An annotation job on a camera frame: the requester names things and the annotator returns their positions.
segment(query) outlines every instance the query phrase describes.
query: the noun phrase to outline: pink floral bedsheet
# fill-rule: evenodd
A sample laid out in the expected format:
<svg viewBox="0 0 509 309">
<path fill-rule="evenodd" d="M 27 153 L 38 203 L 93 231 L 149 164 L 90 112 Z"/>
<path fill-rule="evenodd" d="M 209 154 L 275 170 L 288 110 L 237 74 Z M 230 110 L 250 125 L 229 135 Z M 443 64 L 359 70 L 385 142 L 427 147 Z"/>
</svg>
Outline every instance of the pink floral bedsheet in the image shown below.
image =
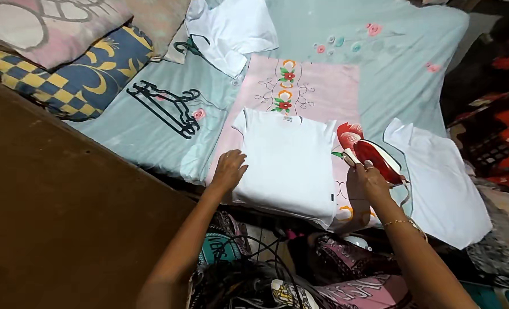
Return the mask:
<svg viewBox="0 0 509 309">
<path fill-rule="evenodd" d="M 345 147 L 351 148 L 354 142 L 363 137 L 358 112 L 358 85 L 358 66 L 296 62 L 253 54 L 247 75 L 218 139 L 206 184 L 212 181 L 220 155 L 241 148 L 243 137 L 231 125 L 244 107 L 273 110 L 319 122 L 337 120 L 334 154 L 329 154 L 332 156 L 336 186 L 337 215 L 330 229 L 354 230 L 377 222 L 357 182 L 352 178 L 355 176 L 353 171 L 339 158 Z"/>
</svg>

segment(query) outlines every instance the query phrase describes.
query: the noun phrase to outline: pillow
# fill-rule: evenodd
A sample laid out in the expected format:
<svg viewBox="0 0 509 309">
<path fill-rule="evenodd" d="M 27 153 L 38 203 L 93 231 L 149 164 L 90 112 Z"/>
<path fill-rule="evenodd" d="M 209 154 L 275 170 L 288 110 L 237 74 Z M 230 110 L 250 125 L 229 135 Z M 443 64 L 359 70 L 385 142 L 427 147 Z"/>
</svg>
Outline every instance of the pillow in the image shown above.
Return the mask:
<svg viewBox="0 0 509 309">
<path fill-rule="evenodd" d="M 186 17 L 190 0 L 126 0 L 132 23 L 152 40 L 154 52 L 163 56 Z"/>
<path fill-rule="evenodd" d="M 0 46 L 52 69 L 130 17 L 122 0 L 0 0 Z"/>
<path fill-rule="evenodd" d="M 0 51 L 0 80 L 62 119 L 82 121 L 100 116 L 151 56 L 148 37 L 122 26 L 53 74 Z"/>
</svg>

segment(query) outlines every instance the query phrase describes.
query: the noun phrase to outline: gold bracelet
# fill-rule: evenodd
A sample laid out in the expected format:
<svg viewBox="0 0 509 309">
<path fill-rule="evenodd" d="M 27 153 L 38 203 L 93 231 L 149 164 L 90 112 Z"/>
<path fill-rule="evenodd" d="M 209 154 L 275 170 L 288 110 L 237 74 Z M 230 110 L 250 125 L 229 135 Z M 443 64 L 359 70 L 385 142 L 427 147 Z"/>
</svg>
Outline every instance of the gold bracelet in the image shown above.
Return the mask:
<svg viewBox="0 0 509 309">
<path fill-rule="evenodd" d="M 411 224 L 414 228 L 419 230 L 420 234 L 422 234 L 422 236 L 424 237 L 424 240 L 426 240 L 426 242 L 428 242 L 428 235 L 426 235 L 426 233 L 424 233 L 422 231 L 422 229 L 419 228 L 418 224 L 416 224 L 415 221 L 413 221 L 412 219 L 409 219 L 408 221 L 405 221 L 405 220 L 394 220 L 392 222 L 388 222 L 388 223 L 382 224 L 382 228 L 385 228 L 388 225 L 391 225 L 391 224 L 394 224 L 394 223 L 409 223 L 409 224 Z"/>
</svg>

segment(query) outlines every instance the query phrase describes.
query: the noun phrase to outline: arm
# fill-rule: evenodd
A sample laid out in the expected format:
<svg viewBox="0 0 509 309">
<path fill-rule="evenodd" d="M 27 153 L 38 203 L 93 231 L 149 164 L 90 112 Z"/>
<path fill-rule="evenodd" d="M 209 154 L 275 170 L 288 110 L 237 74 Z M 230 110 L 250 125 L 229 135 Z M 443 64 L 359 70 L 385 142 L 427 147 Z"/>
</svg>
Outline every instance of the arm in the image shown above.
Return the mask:
<svg viewBox="0 0 509 309">
<path fill-rule="evenodd" d="M 184 308 L 187 281 L 197 265 L 210 220 L 225 193 L 237 186 L 248 165 L 239 150 L 223 153 L 213 182 L 205 189 L 196 207 L 186 218 L 140 292 L 138 309 Z"/>
<path fill-rule="evenodd" d="M 365 197 L 385 226 L 395 258 L 417 303 L 427 308 L 477 309 L 470 295 L 418 229 L 405 222 L 387 224 L 409 221 L 409 218 L 390 196 L 389 185 L 379 170 L 366 161 L 365 166 L 358 163 L 355 171 Z"/>
</svg>

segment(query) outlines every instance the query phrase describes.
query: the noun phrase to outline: folded white t-shirt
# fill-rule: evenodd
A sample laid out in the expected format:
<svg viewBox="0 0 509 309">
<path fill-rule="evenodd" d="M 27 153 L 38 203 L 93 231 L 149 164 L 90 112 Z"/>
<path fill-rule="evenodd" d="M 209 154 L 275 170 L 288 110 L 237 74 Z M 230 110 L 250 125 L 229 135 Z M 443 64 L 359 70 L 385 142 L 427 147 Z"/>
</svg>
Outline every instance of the folded white t-shirt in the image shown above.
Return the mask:
<svg viewBox="0 0 509 309">
<path fill-rule="evenodd" d="M 425 233 L 464 249 L 491 230 L 484 201 L 452 140 L 394 118 L 384 141 L 405 153 L 413 183 L 411 217 Z"/>
<path fill-rule="evenodd" d="M 337 208 L 331 164 L 335 123 L 243 109 L 233 127 L 243 134 L 249 168 L 233 201 L 328 228 Z"/>
</svg>

